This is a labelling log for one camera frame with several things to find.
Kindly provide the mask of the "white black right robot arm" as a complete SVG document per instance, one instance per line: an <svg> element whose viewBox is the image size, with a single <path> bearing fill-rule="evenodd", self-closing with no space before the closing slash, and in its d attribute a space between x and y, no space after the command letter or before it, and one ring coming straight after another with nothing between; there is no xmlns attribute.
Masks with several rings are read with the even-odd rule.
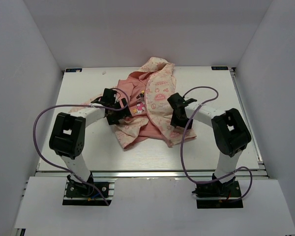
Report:
<svg viewBox="0 0 295 236"><path fill-rule="evenodd" d="M235 173L247 167L237 168L239 157L251 142L251 134L240 112L235 109L222 111L207 106L206 100L196 104L197 100L190 98L185 100L179 93L171 95L167 101L173 109L171 126L183 129L180 142L180 161L185 176L195 184L211 184L213 192L218 196L224 196L230 190L230 183L235 181ZM213 130L214 140L219 149L217 167L210 181L196 181L187 173L183 160L183 145L187 131L192 128L193 121L201 122Z"/></svg>

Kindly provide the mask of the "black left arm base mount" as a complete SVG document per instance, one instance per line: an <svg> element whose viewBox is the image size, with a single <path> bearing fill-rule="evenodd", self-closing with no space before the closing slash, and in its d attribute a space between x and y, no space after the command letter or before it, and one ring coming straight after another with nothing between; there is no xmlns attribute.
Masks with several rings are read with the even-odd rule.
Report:
<svg viewBox="0 0 295 236"><path fill-rule="evenodd" d="M85 183L77 182L67 176L63 206L109 206L115 189L113 181L94 181L92 176L87 181L93 184L98 190Z"/></svg>

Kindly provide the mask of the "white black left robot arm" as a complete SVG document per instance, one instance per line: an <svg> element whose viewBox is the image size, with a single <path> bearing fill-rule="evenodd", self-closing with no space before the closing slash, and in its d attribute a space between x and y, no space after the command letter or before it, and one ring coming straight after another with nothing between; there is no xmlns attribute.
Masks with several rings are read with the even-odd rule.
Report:
<svg viewBox="0 0 295 236"><path fill-rule="evenodd" d="M91 102L74 105L81 110L57 114L49 148L65 162L73 180L79 182L77 190L83 196L89 196L94 191L94 184L89 181L91 171L82 155L86 128L104 118L109 125L119 124L121 120L132 117L129 105L129 96L123 90L106 88L101 96Z"/></svg>

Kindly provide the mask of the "pink and cream printed jacket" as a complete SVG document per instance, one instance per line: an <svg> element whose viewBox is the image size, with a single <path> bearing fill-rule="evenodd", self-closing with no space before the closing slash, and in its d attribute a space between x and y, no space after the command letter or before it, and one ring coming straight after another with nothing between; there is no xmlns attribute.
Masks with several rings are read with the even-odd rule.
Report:
<svg viewBox="0 0 295 236"><path fill-rule="evenodd" d="M151 57L140 69L119 80L122 98L129 97L130 118L115 125L115 136L123 149L148 138L163 140L168 147L181 142L181 128L171 126L173 109L167 99L175 93L175 65Z"/></svg>

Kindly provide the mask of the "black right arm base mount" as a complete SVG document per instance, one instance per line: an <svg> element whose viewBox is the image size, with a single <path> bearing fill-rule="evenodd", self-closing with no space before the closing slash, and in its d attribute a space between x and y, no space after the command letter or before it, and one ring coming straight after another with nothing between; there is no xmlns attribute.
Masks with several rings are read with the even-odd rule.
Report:
<svg viewBox="0 0 295 236"><path fill-rule="evenodd" d="M196 184L192 194L196 197L197 209L243 208L241 189L235 177L225 183Z"/></svg>

